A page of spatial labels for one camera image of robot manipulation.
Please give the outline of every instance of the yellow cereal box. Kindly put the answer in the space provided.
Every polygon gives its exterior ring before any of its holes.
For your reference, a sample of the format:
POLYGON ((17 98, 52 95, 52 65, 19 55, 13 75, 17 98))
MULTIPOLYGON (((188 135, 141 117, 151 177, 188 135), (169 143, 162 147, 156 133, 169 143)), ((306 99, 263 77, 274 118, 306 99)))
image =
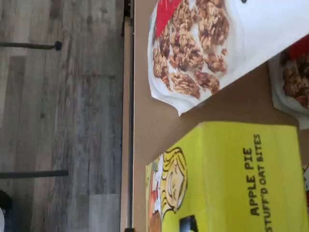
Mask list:
POLYGON ((146 166, 148 232, 308 232, 296 128, 205 122, 146 166))

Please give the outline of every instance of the wooden floor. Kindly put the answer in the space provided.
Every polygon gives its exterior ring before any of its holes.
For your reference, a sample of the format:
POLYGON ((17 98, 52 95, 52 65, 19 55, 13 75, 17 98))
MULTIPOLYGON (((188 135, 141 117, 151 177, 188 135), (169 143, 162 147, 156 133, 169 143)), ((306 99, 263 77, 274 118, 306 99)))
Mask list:
POLYGON ((120 231, 123 0, 0 0, 0 172, 18 232, 120 231))

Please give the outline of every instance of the cartoon character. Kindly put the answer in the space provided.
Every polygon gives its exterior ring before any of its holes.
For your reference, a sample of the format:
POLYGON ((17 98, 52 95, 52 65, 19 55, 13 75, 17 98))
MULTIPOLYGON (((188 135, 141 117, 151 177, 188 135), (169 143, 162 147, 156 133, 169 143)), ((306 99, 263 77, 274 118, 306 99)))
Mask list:
POLYGON ((149 225, 150 231, 161 231, 161 224, 165 213, 167 211, 177 212, 183 202, 186 189, 186 162, 183 151, 180 147, 176 147, 160 156, 158 166, 151 174, 148 219, 149 222, 153 222, 154 219, 152 217, 157 217, 159 213, 161 223, 155 223, 156 228, 149 225))

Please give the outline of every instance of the chair leg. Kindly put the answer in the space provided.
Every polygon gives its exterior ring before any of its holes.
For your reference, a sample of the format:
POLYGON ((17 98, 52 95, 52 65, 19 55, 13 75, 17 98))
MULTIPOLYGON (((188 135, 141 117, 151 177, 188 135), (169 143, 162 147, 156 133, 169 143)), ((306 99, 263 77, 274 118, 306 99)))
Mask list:
POLYGON ((21 47, 29 49, 41 49, 41 50, 56 50, 60 51, 62 48, 62 42, 56 41, 54 45, 44 45, 44 44, 32 44, 32 43, 3 43, 0 42, 0 47, 21 47))
POLYGON ((56 177, 56 176, 67 176, 67 175, 69 175, 68 170, 11 172, 11 173, 0 173, 0 179, 40 178, 40 177, 56 177))

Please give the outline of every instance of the cardboard surface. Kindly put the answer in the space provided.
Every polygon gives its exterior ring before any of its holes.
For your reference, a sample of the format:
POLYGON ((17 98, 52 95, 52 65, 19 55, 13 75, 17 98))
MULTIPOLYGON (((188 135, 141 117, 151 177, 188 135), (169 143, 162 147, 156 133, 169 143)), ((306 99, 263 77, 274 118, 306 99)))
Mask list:
MULTIPOLYGON (((135 1, 133 226, 137 232, 146 231, 145 166, 199 122, 222 120, 297 126, 295 118, 273 107, 266 64, 181 117, 173 107, 153 99, 147 76, 147 41, 154 5, 154 0, 135 1)), ((309 131, 300 132, 299 140, 302 160, 308 163, 309 131)))

